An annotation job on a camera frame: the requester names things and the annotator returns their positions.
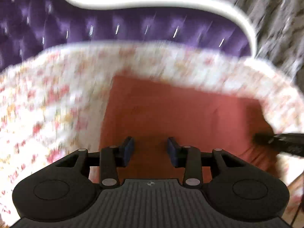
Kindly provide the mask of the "rust red pants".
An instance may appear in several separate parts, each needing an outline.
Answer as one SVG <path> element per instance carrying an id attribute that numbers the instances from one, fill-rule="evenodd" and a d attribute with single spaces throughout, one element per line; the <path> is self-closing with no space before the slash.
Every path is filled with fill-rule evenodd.
<path id="1" fill-rule="evenodd" d="M 221 148 L 278 177 L 278 152 L 253 142 L 272 133 L 258 100 L 180 88 L 148 79 L 115 76 L 101 129 L 100 147 L 120 145 L 131 136 L 130 162 L 119 180 L 182 179 L 172 166 L 167 139 L 202 152 Z"/>

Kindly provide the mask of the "floral bed sheet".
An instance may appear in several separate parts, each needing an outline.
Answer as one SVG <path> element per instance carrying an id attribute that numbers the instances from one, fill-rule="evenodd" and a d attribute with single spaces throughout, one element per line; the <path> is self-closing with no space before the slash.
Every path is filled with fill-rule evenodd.
<path id="1" fill-rule="evenodd" d="M 113 76 L 256 98 L 276 132 L 303 132 L 303 95 L 270 62 L 180 44 L 56 46 L 1 72 L 1 227 L 19 181 L 77 148 L 97 150 Z"/>

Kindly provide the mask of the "brown damask curtain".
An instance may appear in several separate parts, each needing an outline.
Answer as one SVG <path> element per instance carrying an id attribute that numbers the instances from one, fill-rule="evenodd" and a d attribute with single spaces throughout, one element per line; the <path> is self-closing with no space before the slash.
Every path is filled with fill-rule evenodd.
<path id="1" fill-rule="evenodd" d="M 227 0 L 256 28 L 258 56 L 270 60 L 303 89 L 303 0 Z"/>

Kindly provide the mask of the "purple tufted headboard white frame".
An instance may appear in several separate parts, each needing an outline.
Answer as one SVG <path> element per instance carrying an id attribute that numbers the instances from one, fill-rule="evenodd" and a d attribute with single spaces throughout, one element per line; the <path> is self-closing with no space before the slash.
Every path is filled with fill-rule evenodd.
<path id="1" fill-rule="evenodd" d="M 1 69 L 57 45 L 105 40 L 257 52 L 250 20 L 223 0 L 1 0 Z"/>

